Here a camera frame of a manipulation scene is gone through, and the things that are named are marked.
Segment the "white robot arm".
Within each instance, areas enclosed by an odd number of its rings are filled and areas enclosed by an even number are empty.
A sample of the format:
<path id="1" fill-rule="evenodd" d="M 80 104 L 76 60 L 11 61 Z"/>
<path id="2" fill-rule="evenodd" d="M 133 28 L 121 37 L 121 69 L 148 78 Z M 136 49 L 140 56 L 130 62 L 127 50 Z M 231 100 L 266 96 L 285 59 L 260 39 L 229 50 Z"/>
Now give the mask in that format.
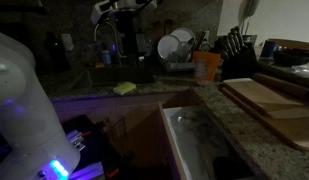
<path id="1" fill-rule="evenodd" d="M 0 32 L 0 180 L 68 180 L 80 161 L 42 88 L 32 51 Z"/>

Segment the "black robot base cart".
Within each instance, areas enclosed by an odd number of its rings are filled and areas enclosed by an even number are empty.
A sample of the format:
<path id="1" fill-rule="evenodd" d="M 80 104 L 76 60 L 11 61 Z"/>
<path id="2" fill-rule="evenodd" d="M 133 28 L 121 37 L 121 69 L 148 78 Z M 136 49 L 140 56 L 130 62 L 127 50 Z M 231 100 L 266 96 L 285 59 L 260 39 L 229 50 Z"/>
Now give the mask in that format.
<path id="1" fill-rule="evenodd" d="M 109 139 L 86 115 L 62 123 L 66 133 L 77 130 L 83 136 L 84 148 L 70 180 L 125 180 L 123 157 Z"/>

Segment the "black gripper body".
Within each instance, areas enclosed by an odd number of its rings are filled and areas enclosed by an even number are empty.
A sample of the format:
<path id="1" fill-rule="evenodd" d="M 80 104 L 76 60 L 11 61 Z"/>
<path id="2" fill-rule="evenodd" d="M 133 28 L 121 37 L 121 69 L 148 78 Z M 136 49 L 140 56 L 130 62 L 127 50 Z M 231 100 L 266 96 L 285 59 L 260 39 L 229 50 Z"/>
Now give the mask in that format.
<path id="1" fill-rule="evenodd" d="M 135 9 L 121 9 L 117 13 L 117 29 L 123 34 L 124 54 L 138 60 L 145 54 L 145 34 L 141 17 Z"/>

